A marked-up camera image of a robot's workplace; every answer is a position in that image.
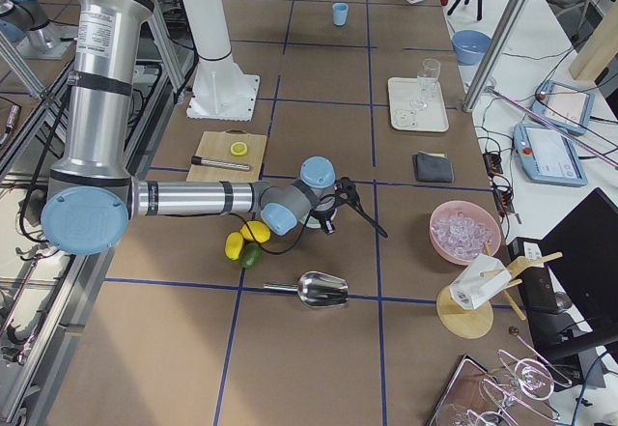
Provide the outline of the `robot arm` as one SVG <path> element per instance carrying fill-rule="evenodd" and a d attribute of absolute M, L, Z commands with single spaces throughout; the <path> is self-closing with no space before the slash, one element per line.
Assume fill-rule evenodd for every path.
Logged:
<path fill-rule="evenodd" d="M 41 225 L 46 239 L 75 255 L 114 246 L 136 216 L 206 216 L 258 213 L 285 235 L 315 219 L 330 232 L 337 178 L 325 157 L 306 159 L 286 187 L 267 182 L 159 182 L 146 179 L 165 129 L 149 121 L 141 147 L 125 160 L 126 128 L 141 29 L 161 35 L 156 0 L 78 0 L 70 106 L 63 157 L 50 168 Z"/>

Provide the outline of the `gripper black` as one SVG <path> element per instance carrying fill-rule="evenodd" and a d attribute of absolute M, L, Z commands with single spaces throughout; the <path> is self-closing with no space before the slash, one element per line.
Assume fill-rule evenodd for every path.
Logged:
<path fill-rule="evenodd" d="M 321 226 L 327 235 L 331 235 L 336 232 L 333 224 L 336 212 L 337 206 L 335 200 L 329 199 L 319 204 L 315 210 L 309 213 L 309 215 L 314 216 L 321 223 Z"/>

